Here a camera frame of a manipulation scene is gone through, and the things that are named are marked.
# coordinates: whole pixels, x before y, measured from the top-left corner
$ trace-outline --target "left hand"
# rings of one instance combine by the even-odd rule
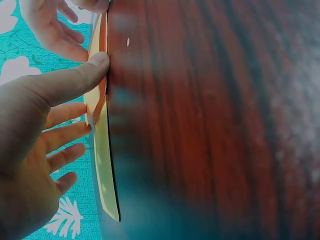
[[[73,2],[96,13],[106,12],[109,7],[109,0]],[[84,36],[58,20],[57,11],[72,22],[78,21],[65,0],[19,0],[19,4],[22,17],[45,49],[72,61],[88,60],[88,51],[81,46]]]
[[[59,198],[77,176],[70,172],[53,181],[50,174],[81,157],[85,147],[80,143],[48,154],[91,128],[84,122],[50,128],[86,112],[83,103],[60,104],[97,86],[108,68],[102,52],[74,69],[0,86],[0,239],[26,237],[57,212]]]

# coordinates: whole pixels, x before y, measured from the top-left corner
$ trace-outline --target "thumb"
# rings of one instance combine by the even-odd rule
[[[109,7],[109,0],[71,0],[82,9],[90,10],[94,13],[104,14]]]
[[[98,52],[83,65],[30,76],[22,79],[20,84],[38,95],[49,107],[54,107],[95,88],[107,75],[109,64],[109,56]]]

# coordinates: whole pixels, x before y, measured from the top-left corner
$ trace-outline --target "white leaf pattern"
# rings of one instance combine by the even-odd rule
[[[76,235],[80,234],[80,226],[81,220],[84,217],[80,215],[78,211],[77,202],[74,201],[71,203],[68,197],[60,198],[59,201],[59,209],[56,214],[52,217],[47,225],[44,228],[48,233],[52,233],[56,235],[58,230],[61,228],[59,232],[59,237],[67,237],[69,229],[72,231],[72,239],[76,237]]]
[[[15,28],[18,18],[11,16],[17,7],[16,0],[3,0],[0,1],[0,34],[10,32]]]

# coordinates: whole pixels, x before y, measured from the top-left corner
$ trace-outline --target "turquoise tablecloth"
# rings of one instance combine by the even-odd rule
[[[79,22],[71,24],[63,18],[61,20],[81,31],[85,36],[84,46],[88,47],[91,15],[68,0],[67,3],[78,12]],[[0,0],[0,20],[0,84],[24,75],[48,73],[77,65],[46,51],[38,44],[21,17],[18,0]],[[64,125],[81,120],[74,119]],[[77,142],[90,147],[88,138]],[[69,171],[77,173],[77,183],[60,199],[59,211],[52,221],[27,237],[27,240],[102,239],[89,151],[84,157],[53,173],[52,177],[56,179]]]

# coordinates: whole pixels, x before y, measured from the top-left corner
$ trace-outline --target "red wood surface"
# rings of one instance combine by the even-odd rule
[[[105,239],[320,238],[320,4],[114,0]]]

